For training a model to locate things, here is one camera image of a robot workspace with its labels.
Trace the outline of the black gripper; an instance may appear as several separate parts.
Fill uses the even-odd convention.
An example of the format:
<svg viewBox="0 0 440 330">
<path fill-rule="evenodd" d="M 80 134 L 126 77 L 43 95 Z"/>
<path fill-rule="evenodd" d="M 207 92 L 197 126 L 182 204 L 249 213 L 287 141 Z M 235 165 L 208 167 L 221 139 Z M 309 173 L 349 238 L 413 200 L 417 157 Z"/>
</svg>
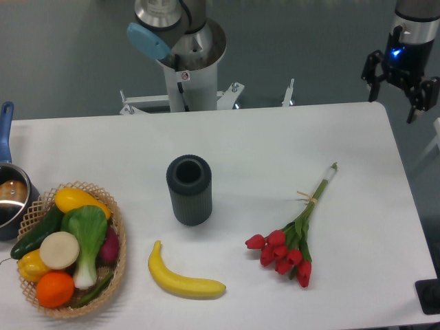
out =
<svg viewBox="0 0 440 330">
<path fill-rule="evenodd" d="M 386 50 L 375 50 L 365 60 L 361 79 L 369 88 L 368 101 L 375 102 L 379 96 L 382 81 L 410 92 L 410 111 L 406 122 L 416 120 L 422 111 L 433 108 L 439 97 L 439 77 L 422 79 L 434 40 L 423 43 L 403 41 L 404 27 L 398 25 L 388 36 Z M 377 75 L 377 66 L 382 66 L 383 74 Z"/>
</svg>

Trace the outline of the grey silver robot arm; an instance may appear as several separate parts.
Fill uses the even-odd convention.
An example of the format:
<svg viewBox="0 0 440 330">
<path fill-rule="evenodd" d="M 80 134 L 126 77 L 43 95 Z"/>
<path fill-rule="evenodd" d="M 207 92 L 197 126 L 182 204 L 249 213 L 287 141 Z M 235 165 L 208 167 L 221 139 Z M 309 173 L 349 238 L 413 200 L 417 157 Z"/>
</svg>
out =
<svg viewBox="0 0 440 330">
<path fill-rule="evenodd" d="M 162 66 L 170 110 L 233 108 L 242 86 L 233 84 L 223 94 L 217 90 L 226 36 L 206 16 L 206 2 L 136 1 L 134 9 L 137 21 L 126 34 L 135 48 Z M 369 102 L 377 100 L 381 83 L 387 82 L 409 100 L 408 123 L 436 105 L 439 78 L 429 78 L 424 71 L 438 29 L 438 1 L 397 1 L 385 51 L 370 53 L 362 70 Z"/>
</svg>

